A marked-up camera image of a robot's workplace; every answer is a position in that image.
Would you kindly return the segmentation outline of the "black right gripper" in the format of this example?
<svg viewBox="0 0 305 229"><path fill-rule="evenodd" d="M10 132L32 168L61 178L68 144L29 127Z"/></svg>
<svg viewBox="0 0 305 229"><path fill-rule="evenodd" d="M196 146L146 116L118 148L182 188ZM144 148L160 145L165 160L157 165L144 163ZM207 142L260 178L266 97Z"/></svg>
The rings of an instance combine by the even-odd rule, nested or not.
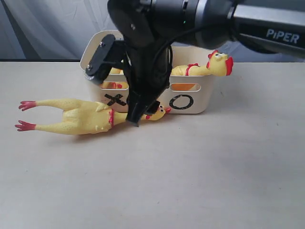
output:
<svg viewBox="0 0 305 229"><path fill-rule="evenodd" d="M145 47L126 43L125 49L129 63L124 74L130 87L127 121L138 127L144 114L155 114L160 108L158 97L169 87L173 51L161 41Z"/></svg>

